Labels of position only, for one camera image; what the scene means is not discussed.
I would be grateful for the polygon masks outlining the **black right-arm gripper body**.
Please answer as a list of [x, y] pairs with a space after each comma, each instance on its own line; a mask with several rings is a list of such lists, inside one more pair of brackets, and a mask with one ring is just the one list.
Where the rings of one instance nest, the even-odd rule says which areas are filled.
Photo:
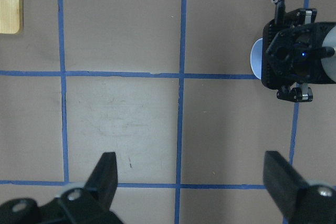
[[261, 81], [280, 100], [311, 102], [309, 84], [335, 83], [335, 23], [316, 22], [316, 15], [298, 8], [264, 27]]

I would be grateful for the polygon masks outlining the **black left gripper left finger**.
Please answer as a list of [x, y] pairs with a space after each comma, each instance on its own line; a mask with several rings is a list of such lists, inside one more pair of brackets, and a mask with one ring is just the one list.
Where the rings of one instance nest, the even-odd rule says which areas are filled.
[[1, 204], [1, 223], [123, 223], [110, 210], [118, 186], [114, 152], [103, 153], [86, 183], [72, 187], [43, 206], [32, 198]]

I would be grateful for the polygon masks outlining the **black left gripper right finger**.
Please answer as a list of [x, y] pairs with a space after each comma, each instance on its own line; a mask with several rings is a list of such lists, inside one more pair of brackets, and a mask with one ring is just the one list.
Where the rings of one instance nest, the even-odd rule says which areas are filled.
[[265, 152], [263, 183], [288, 223], [335, 223], [335, 189], [304, 179], [277, 151]]

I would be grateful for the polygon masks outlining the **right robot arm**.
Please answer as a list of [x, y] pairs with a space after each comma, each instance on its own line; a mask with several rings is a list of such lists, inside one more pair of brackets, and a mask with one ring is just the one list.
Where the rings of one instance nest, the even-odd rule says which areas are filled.
[[309, 84], [335, 83], [335, 23], [316, 15], [314, 8], [277, 10], [263, 29], [261, 82], [277, 99], [311, 102]]

